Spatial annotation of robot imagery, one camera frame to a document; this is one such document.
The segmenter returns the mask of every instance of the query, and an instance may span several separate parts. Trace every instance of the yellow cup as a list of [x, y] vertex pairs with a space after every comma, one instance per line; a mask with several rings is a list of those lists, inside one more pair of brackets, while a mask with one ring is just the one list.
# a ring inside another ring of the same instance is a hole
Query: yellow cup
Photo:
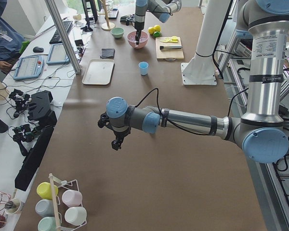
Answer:
[[[58, 195], [58, 187], [54, 185], [54, 191], [55, 194]], [[52, 200], [52, 190], [50, 187], [50, 183], [49, 182], [43, 182], [41, 184], [38, 185], [37, 187], [37, 194], [42, 198], [42, 199], [46, 199], [46, 200]]]

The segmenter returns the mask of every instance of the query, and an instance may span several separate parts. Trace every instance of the folded cloth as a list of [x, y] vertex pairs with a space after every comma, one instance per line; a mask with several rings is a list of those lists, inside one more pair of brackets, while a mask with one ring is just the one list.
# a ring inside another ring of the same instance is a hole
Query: folded cloth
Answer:
[[101, 59], [115, 57], [115, 49], [113, 49], [113, 48], [102, 48], [102, 54], [101, 54], [100, 57], [101, 57]]

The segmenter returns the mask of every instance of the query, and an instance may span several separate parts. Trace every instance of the pink bowl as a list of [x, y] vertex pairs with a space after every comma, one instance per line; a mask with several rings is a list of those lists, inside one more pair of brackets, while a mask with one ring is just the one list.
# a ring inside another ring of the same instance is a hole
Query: pink bowl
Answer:
[[140, 49], [147, 44], [149, 38], [147, 33], [145, 33], [144, 31], [141, 32], [138, 46], [136, 46], [135, 36], [136, 31], [133, 31], [127, 35], [127, 40], [132, 47], [134, 47], [135, 49]]

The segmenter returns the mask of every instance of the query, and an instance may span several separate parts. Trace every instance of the person's hand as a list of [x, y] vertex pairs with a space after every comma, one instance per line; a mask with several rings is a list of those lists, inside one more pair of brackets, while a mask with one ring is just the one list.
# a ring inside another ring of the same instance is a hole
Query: person's hand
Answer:
[[12, 68], [12, 65], [6, 61], [0, 61], [0, 70], [4, 73], [9, 73]]

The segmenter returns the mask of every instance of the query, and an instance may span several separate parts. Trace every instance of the wooden cutting board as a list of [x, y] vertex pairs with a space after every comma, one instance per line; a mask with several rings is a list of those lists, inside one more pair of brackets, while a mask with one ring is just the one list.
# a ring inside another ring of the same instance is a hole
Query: wooden cutting board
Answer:
[[158, 60], [183, 60], [184, 54], [183, 49], [180, 50], [160, 50], [160, 46], [182, 46], [181, 38], [178, 37], [177, 43], [172, 42], [161, 42], [167, 37], [157, 37], [155, 38], [155, 44], [156, 44], [156, 58]]

